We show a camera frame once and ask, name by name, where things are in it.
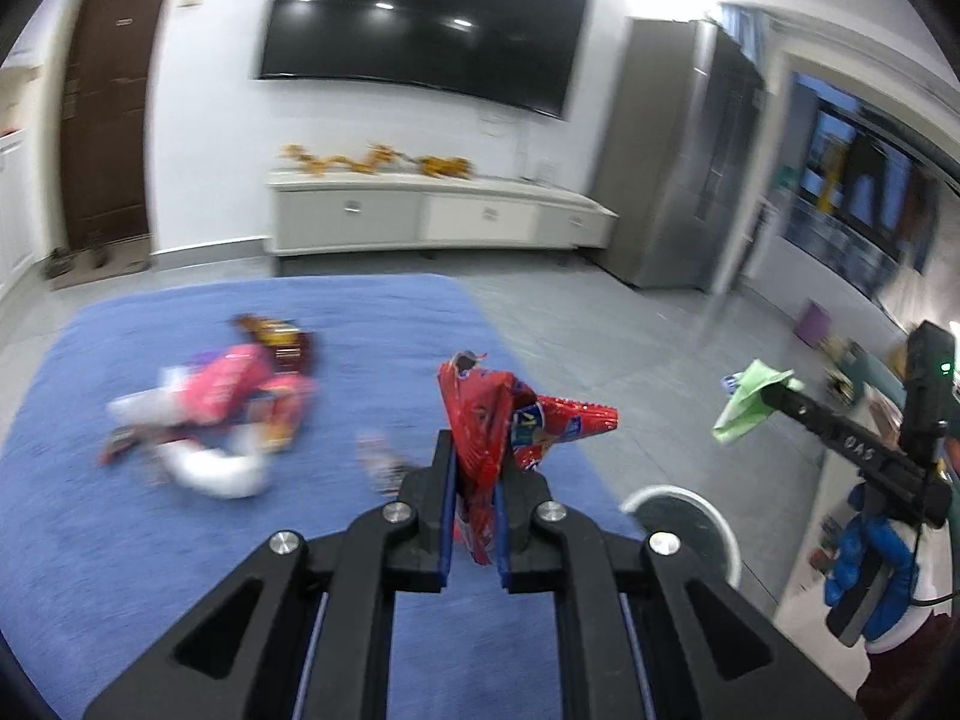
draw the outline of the wall-mounted tv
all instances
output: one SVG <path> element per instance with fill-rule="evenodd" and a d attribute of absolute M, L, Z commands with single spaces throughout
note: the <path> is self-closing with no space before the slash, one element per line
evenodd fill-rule
<path fill-rule="evenodd" d="M 587 0 L 275 0 L 260 77 L 365 79 L 563 116 Z"/>

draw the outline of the doormat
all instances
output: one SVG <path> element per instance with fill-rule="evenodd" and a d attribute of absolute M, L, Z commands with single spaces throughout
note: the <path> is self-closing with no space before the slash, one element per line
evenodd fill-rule
<path fill-rule="evenodd" d="M 107 263 L 100 268 L 93 266 L 93 256 L 90 250 L 80 251 L 73 257 L 73 269 L 66 274 L 50 279 L 51 290 L 62 290 L 65 287 L 75 287 L 79 284 L 89 284 L 91 281 L 101 281 L 113 276 L 139 274 L 150 268 L 150 238 L 134 238 L 130 241 L 121 241 L 118 244 L 109 244 L 107 247 Z"/>

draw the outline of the blue rug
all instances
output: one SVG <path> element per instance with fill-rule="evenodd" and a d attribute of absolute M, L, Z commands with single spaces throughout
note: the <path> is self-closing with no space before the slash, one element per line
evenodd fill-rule
<path fill-rule="evenodd" d="M 319 397 L 277 456 L 272 488 L 217 501 L 154 487 L 142 456 L 98 467 L 107 401 L 237 343 L 229 319 L 241 312 L 296 319 L 322 338 Z M 437 365 L 464 348 L 523 374 L 457 284 L 430 275 L 220 284 L 81 312 L 37 372 L 0 460 L 0 631 L 62 720 L 78 720 L 270 533 L 341 530 L 381 503 L 355 459 L 359 431 L 381 430 L 428 464 L 446 424 Z M 556 498 L 632 533 L 575 445 L 556 447 L 542 470 Z M 559 717 L 552 599 L 508 596 L 496 570 L 458 546 L 443 594 L 397 598 L 389 715 Z"/>

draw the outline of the green cloth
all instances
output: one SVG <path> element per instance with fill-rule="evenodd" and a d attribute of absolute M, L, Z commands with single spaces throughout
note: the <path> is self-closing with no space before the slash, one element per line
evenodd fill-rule
<path fill-rule="evenodd" d="M 760 398 L 760 390 L 768 384 L 786 381 L 790 389 L 803 389 L 803 383 L 793 378 L 792 370 L 773 370 L 760 360 L 751 362 L 747 370 L 734 378 L 736 390 L 713 425 L 713 437 L 720 443 L 739 439 L 774 413 Z"/>

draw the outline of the gray floor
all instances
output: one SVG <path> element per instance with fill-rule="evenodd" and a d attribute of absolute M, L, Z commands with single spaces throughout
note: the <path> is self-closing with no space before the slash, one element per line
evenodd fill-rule
<path fill-rule="evenodd" d="M 823 364 L 789 321 L 755 295 L 721 302 L 694 292 L 636 293 L 576 256 L 533 252 L 325 255 L 288 261 L 285 275 L 438 272 L 477 300 L 533 383 L 548 394 L 616 406 L 616 432 L 583 450 L 617 498 L 671 483 L 701 493 L 736 532 L 741 590 L 769 613 L 784 589 L 819 475 L 816 442 L 785 418 L 732 446 L 710 428 L 721 378 L 760 357 L 805 381 Z M 35 272 L 0 305 L 0 437 L 56 335 L 80 309 L 127 293 L 268 277 L 265 258 L 146 271 L 50 292 Z"/>

